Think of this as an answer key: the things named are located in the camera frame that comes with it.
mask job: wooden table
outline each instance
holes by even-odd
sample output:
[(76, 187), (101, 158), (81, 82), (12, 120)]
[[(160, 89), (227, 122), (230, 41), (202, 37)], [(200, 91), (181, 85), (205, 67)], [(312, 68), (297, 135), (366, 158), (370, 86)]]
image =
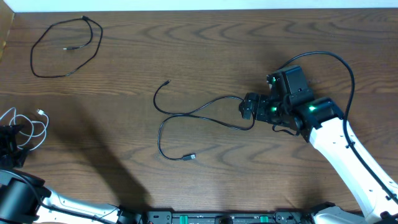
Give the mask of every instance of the wooden table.
[[(36, 78), (29, 54), (52, 23), (80, 17), (104, 27), (98, 55), (70, 77)], [(34, 52), (42, 75), (73, 70), (96, 48), (99, 29), (82, 21), (54, 27)], [(266, 75), (294, 55), (329, 50), (356, 75), (349, 120), (386, 172), (398, 179), (398, 9), (197, 12), (76, 12), (16, 14), (0, 66), (0, 110), (16, 106), (50, 116), (48, 138), (23, 171), (62, 194), (128, 208), (264, 211), (308, 208), (331, 201), (358, 210), (332, 166), (302, 137), (274, 133), (258, 122), (236, 131), (207, 121), (177, 118), (163, 135), (169, 156), (157, 151), (167, 117), (159, 106), (188, 111), (223, 95), (269, 92)], [(349, 75), (335, 59), (297, 61), (317, 96), (345, 109)], [(198, 114), (248, 126), (238, 101), (224, 100)]]

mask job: white cable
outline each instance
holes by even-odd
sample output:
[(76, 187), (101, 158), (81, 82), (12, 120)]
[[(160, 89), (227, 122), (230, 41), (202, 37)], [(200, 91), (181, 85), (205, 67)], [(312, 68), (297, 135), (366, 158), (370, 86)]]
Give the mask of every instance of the white cable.
[[(32, 126), (32, 131), (30, 132), (30, 134), (26, 134), (23, 133), (22, 131), (19, 132), (19, 134), (25, 135), (28, 137), (27, 141), (24, 144), (19, 144), (17, 145), (18, 149), (22, 149), (21, 146), (25, 146), (32, 138), (37, 138), (37, 137), (41, 137), (43, 136), (43, 139), (41, 140), (40, 143), (38, 143), (38, 145), (36, 145), (35, 147), (33, 147), (32, 149), (30, 149), (30, 151), (37, 149), (45, 140), (45, 138), (47, 137), (47, 126), (49, 125), (49, 117), (44, 113), (44, 111), (42, 110), (37, 110), (37, 113), (39, 115), (45, 116), (47, 118), (47, 122), (46, 124), (44, 124), (41, 121), (31, 121), (27, 116), (23, 115), (23, 114), (17, 114), (17, 109), (15, 107), (10, 108), (7, 112), (5, 112), (1, 117), (0, 117), (0, 121), (3, 119), (3, 117), (5, 117), (5, 115), (7, 115), (11, 110), (14, 110), (14, 116), (11, 118), (9, 125), (11, 125), (11, 123), (14, 123), (14, 125), (16, 125), (16, 118), (17, 117), (23, 117), (26, 120), (28, 120), (28, 122), (30, 123), (30, 125)], [(34, 135), (34, 124), (41, 124), (43, 126), (43, 131), (40, 134), (36, 134)]]

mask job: white wall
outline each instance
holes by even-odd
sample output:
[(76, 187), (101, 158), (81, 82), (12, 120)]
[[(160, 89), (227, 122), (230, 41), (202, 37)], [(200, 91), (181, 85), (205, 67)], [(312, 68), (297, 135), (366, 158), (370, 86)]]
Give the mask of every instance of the white wall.
[(398, 0), (4, 0), (14, 12), (398, 7)]

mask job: wooden tabletop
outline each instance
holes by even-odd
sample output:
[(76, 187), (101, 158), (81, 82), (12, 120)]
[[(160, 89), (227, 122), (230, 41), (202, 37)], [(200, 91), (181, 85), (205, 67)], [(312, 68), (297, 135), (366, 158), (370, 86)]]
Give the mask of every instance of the wooden tabletop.
[[(101, 24), (97, 56), (66, 78), (30, 71), (34, 42), (54, 22), (86, 15)], [(63, 75), (95, 51), (82, 49), (87, 25), (54, 27), (34, 51), (41, 75)], [(0, 111), (16, 106), (31, 118), (50, 117), (48, 137), (23, 171), (61, 194), (129, 208), (264, 211), (308, 208), (331, 201), (358, 210), (326, 159), (302, 137), (274, 133), (257, 122), (250, 131), (176, 118), (162, 136), (170, 157), (195, 152), (188, 162), (167, 161), (157, 132), (169, 111), (184, 112), (224, 95), (268, 94), (266, 75), (289, 58), (329, 50), (353, 68), (356, 94), (349, 116), (367, 150), (398, 180), (398, 9), (74, 12), (16, 14), (0, 63)], [(350, 90), (344, 66), (328, 56), (297, 61), (316, 96), (345, 109)], [(249, 126), (239, 101), (224, 100), (199, 112)]]

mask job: power cord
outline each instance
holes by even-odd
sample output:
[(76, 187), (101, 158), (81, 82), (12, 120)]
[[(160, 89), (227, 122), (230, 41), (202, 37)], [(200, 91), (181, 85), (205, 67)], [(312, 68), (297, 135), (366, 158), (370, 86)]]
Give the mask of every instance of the power cord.
[(227, 128), (232, 128), (232, 129), (237, 129), (237, 130), (242, 130), (242, 131), (247, 131), (247, 130), (250, 130), (251, 128), (253, 128), (253, 126), (254, 126), (254, 117), (253, 117), (253, 123), (252, 123), (252, 125), (250, 125), (250, 127), (248, 127), (248, 128), (244, 128), (244, 127), (239, 127), (239, 126), (235, 126), (235, 125), (232, 125), (232, 124), (227, 124), (227, 123), (224, 123), (224, 122), (222, 122), (222, 121), (218, 121), (218, 120), (213, 119), (213, 118), (206, 118), (206, 117), (202, 117), (202, 116), (192, 115), (193, 113), (202, 110), (203, 108), (209, 106), (210, 104), (212, 104), (212, 103), (214, 103), (214, 102), (216, 102), (216, 101), (218, 101), (218, 100), (222, 100), (222, 99), (235, 99), (235, 100), (243, 101), (242, 98), (237, 97), (237, 96), (222, 96), (222, 97), (216, 98), (216, 99), (214, 99), (214, 100), (212, 100), (212, 101), (210, 101), (210, 102), (204, 104), (203, 106), (199, 107), (198, 109), (195, 109), (195, 110), (190, 111), (190, 112), (187, 112), (187, 113), (172, 113), (172, 112), (167, 112), (167, 111), (164, 111), (164, 110), (160, 109), (160, 108), (156, 105), (156, 95), (157, 95), (157, 93), (159, 92), (159, 90), (160, 90), (163, 86), (166, 86), (166, 85), (169, 84), (170, 82), (171, 82), (171, 80), (167, 80), (165, 83), (163, 83), (163, 84), (156, 90), (155, 95), (154, 95), (154, 106), (155, 106), (155, 108), (156, 108), (158, 111), (160, 111), (161, 113), (163, 113), (163, 114), (171, 115), (170, 117), (166, 118), (166, 119), (162, 122), (162, 124), (160, 125), (160, 128), (159, 128), (159, 133), (158, 133), (158, 135), (157, 135), (157, 148), (158, 148), (158, 150), (159, 150), (160, 155), (162, 155), (165, 159), (169, 159), (169, 160), (172, 160), (172, 161), (188, 161), (188, 160), (191, 160), (191, 159), (195, 159), (195, 158), (196, 158), (196, 154), (195, 154), (195, 153), (193, 153), (193, 154), (188, 154), (188, 155), (182, 156), (182, 157), (180, 157), (180, 158), (170, 158), (170, 157), (166, 156), (166, 155), (163, 153), (162, 148), (160, 147), (160, 137), (161, 137), (161, 135), (162, 135), (162, 128), (163, 128), (164, 124), (166, 123), (166, 121), (168, 121), (168, 120), (170, 120), (170, 119), (172, 119), (172, 118), (189, 117), (189, 118), (204, 119), (204, 120), (207, 120), (207, 121), (216, 122), (216, 123), (218, 123), (218, 124), (221, 124), (221, 125), (223, 125), (223, 126), (226, 126)]
[[(47, 34), (47, 32), (54, 26), (59, 25), (59, 24), (64, 24), (67, 22), (72, 22), (72, 21), (79, 21), (79, 20), (83, 20), (88, 24), (88, 27), (90, 28), (90, 39), (87, 43), (78, 46), (78, 47), (64, 47), (64, 50), (76, 50), (76, 49), (80, 49), (82, 47), (87, 46), (92, 40), (93, 40), (93, 28), (91, 27), (90, 22), (96, 24), (100, 29), (101, 29), (101, 35), (99, 36), (99, 41), (98, 41), (98, 46), (97, 49), (95, 50), (95, 53), (93, 56), (91, 56), (86, 62), (84, 62), (83, 64), (81, 64), (79, 67), (77, 67), (76, 69), (74, 69), (73, 71), (71, 71), (70, 73), (66, 74), (66, 75), (54, 75), (54, 76), (43, 76), (43, 75), (38, 75), (35, 73), (34, 69), (33, 69), (33, 50), (36, 47), (36, 45), (43, 39), (43, 37)], [(32, 49), (30, 50), (30, 69), (32, 70), (33, 75), (35, 75), (36, 77), (39, 78), (60, 78), (60, 77), (67, 77), (73, 73), (75, 73), (75, 71), (79, 70), (79, 68), (83, 67), (84, 65), (86, 65), (91, 59), (93, 59), (95, 57), (95, 55), (97, 55), (98, 49), (100, 48), (101, 45), (101, 40), (102, 40), (102, 36), (103, 36), (103, 29), (102, 27), (95, 21), (93, 21), (92, 19), (90, 19), (89, 17), (86, 16), (82, 16), (81, 18), (78, 19), (69, 19), (67, 21), (61, 21), (61, 22), (56, 22), (54, 24), (52, 24), (49, 28), (47, 28), (47, 30), (42, 34), (42, 36), (36, 41), (36, 43), (32, 46)]]
[[(5, 117), (5, 115), (10, 113), (12, 110), (14, 110), (14, 115), (11, 118), (9, 125), (12, 125), (12, 124), (16, 125), (17, 124), (16, 119), (21, 117), (21, 118), (25, 118), (30, 123), (30, 125), (32, 127), (32, 131), (30, 132), (30, 134), (23, 133), (22, 131), (19, 132), (21, 135), (27, 136), (28, 139), (26, 140), (26, 142), (24, 144), (17, 145), (17, 148), (22, 149), (22, 147), (25, 146), (28, 142), (30, 142), (30, 140), (32, 138), (39, 138), (39, 137), (43, 136), (41, 142), (39, 142), (38, 145), (36, 145), (32, 149), (30, 149), (30, 151), (37, 149), (41, 144), (43, 144), (45, 138), (47, 137), (47, 126), (49, 125), (49, 117), (44, 113), (44, 111), (37, 109), (37, 114), (39, 114), (41, 116), (45, 116), (47, 118), (47, 121), (45, 124), (41, 121), (32, 121), (27, 116), (25, 116), (23, 114), (17, 114), (17, 109), (15, 107), (12, 107), (0, 117), (0, 121)], [(34, 124), (41, 124), (43, 126), (42, 132), (40, 132), (39, 134), (34, 134)]]
[(21, 179), (21, 181), (23, 181), (23, 182), (32, 190), (32, 193), (34, 194), (37, 203), (38, 203), (40, 206), (42, 206), (42, 207), (44, 207), (44, 208), (50, 210), (50, 212), (51, 212), (51, 211), (56, 211), (56, 212), (64, 213), (64, 214), (67, 214), (67, 215), (72, 215), (72, 216), (74, 216), (74, 217), (87, 218), (87, 219), (89, 219), (89, 220), (97, 221), (97, 222), (104, 223), (104, 224), (113, 224), (113, 223), (111, 223), (111, 222), (108, 222), (108, 221), (106, 221), (106, 220), (103, 220), (103, 218), (104, 218), (105, 216), (109, 215), (110, 213), (109, 213), (109, 214), (106, 214), (106, 215), (104, 215), (104, 216), (102, 216), (102, 217), (100, 217), (100, 218), (97, 218), (97, 217), (92, 217), (92, 216), (90, 216), (90, 215), (83, 215), (83, 214), (79, 214), (79, 213), (75, 213), (75, 212), (69, 212), (69, 211), (66, 211), (66, 210), (62, 210), (62, 209), (60, 209), (60, 208), (56, 208), (56, 207), (53, 207), (53, 206), (48, 206), (48, 205), (46, 205), (46, 204), (43, 203), (43, 201), (42, 201), (42, 199), (41, 199), (41, 197), (40, 197), (40, 195), (39, 195), (37, 189), (33, 186), (33, 184), (32, 184), (27, 178), (25, 178), (23, 175), (19, 175), (18, 173), (14, 172), (13, 170), (0, 169), (0, 171), (3, 171), (3, 172), (8, 173), (8, 174), (11, 174), (11, 175), (13, 175), (13, 176), (15, 176), (15, 177)]
[(354, 79), (354, 73), (351, 69), (351, 67), (348, 65), (347, 62), (345, 62), (343, 60), (343, 58), (341, 58), (339, 55), (334, 54), (332, 52), (327, 52), (327, 51), (313, 51), (313, 52), (307, 52), (307, 53), (303, 53), (300, 55), (297, 55), (293, 58), (291, 58), (290, 60), (288, 60), (287, 62), (285, 62), (281, 67), (278, 68), (282, 69), (284, 68), (286, 65), (290, 64), (291, 62), (293, 62), (294, 60), (300, 58), (300, 57), (304, 57), (304, 56), (308, 56), (308, 55), (315, 55), (315, 54), (323, 54), (323, 55), (329, 55), (332, 56), (334, 58), (336, 58), (337, 60), (339, 60), (348, 70), (349, 75), (351, 77), (351, 92), (349, 93), (349, 98), (348, 98), (348, 102), (347, 102), (347, 107), (346, 107), (346, 111), (344, 113), (343, 116), (343, 131), (344, 131), (344, 135), (345, 138), (347, 140), (348, 143), (348, 147), (351, 148), (351, 150), (353, 151), (353, 153), (355, 154), (355, 156), (358, 158), (358, 160), (362, 163), (362, 165), (365, 167), (365, 169), (370, 173), (370, 175), (373, 177), (373, 179), (381, 186), (381, 188), (387, 193), (388, 197), (390, 199), (392, 199), (396, 204), (398, 204), (398, 199), (397, 199), (397, 195), (392, 193), (390, 191), (390, 189), (388, 189), (388, 187), (383, 183), (383, 181), (374, 173), (374, 171), (367, 165), (367, 163), (363, 160), (363, 158), (361, 157), (361, 155), (359, 155), (358, 151), (355, 149), (354, 147), (354, 142), (351, 141), (351, 139), (349, 138), (348, 135), (348, 130), (347, 130), (347, 119), (348, 119), (348, 113), (349, 113), (349, 109), (351, 108), (351, 103), (353, 102), (353, 98), (354, 98), (354, 91), (355, 91), (355, 79)]

